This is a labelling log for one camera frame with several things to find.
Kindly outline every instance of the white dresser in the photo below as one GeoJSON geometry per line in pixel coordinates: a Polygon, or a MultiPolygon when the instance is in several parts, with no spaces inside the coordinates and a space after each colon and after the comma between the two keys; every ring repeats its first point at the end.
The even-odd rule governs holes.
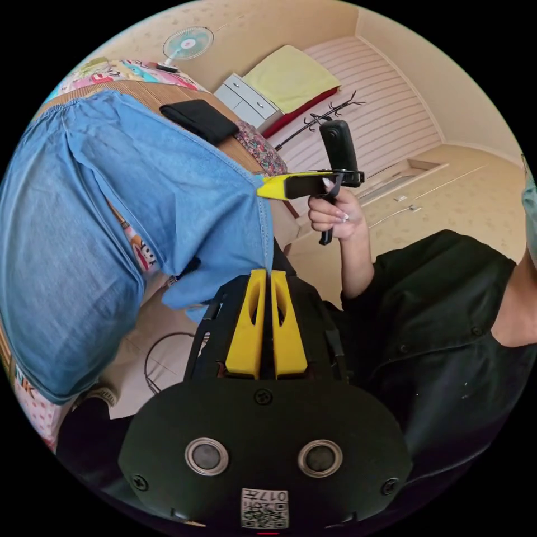
{"type": "Polygon", "coordinates": [[[214,95],[240,119],[261,133],[283,116],[274,103],[264,98],[237,74],[227,78],[214,95]]]}

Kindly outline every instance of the drawer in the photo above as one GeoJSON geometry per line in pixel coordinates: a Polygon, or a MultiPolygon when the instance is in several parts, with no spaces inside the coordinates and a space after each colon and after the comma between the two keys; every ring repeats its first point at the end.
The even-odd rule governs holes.
{"type": "Polygon", "coordinates": [[[241,101],[239,97],[232,89],[227,86],[220,86],[215,92],[214,96],[222,101],[231,110],[234,109],[241,101]]]}
{"type": "Polygon", "coordinates": [[[259,128],[264,122],[265,118],[258,114],[246,101],[241,101],[234,109],[233,112],[237,114],[243,121],[250,123],[256,129],[259,128]]]}
{"type": "Polygon", "coordinates": [[[267,99],[262,97],[257,91],[251,88],[248,84],[242,81],[236,75],[231,75],[224,84],[240,95],[254,110],[268,119],[270,116],[278,112],[277,108],[270,104],[267,99]]]}

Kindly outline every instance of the label sticker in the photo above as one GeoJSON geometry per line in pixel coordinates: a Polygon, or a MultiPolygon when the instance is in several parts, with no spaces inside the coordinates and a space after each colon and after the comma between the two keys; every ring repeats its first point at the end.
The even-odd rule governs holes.
{"type": "Polygon", "coordinates": [[[241,525],[250,529],[263,530],[288,528],[288,492],[242,489],[241,525]]]}

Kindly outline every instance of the hand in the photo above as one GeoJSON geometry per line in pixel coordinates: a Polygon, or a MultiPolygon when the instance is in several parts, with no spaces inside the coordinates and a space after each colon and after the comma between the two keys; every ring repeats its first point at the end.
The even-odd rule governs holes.
{"type": "MultiPolygon", "coordinates": [[[[323,179],[327,192],[334,188],[334,183],[323,179]]],[[[340,241],[346,241],[358,231],[367,228],[364,213],[356,196],[346,188],[340,188],[336,196],[336,203],[321,198],[310,197],[308,201],[308,217],[312,222],[314,231],[332,230],[333,237],[340,241]]]]}

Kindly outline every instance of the coat rack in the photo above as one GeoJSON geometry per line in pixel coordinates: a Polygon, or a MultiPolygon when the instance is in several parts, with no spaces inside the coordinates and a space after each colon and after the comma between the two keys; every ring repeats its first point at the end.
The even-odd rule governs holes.
{"type": "Polygon", "coordinates": [[[304,118],[305,125],[296,131],[296,133],[291,134],[288,138],[286,138],[283,142],[278,144],[274,149],[276,151],[279,151],[287,142],[290,142],[295,136],[299,135],[301,132],[305,131],[306,129],[309,129],[311,132],[315,132],[315,129],[313,128],[313,125],[316,123],[320,123],[321,121],[332,121],[331,115],[334,114],[334,116],[341,116],[339,113],[340,110],[346,108],[350,105],[364,105],[365,101],[353,101],[354,95],[356,95],[356,90],[354,90],[353,94],[351,95],[351,98],[348,101],[345,101],[341,103],[338,106],[333,106],[332,101],[328,104],[330,107],[330,110],[326,112],[326,114],[323,114],[322,116],[319,116],[317,114],[310,114],[310,116],[313,118],[312,121],[306,121],[306,118],[304,118]]]}

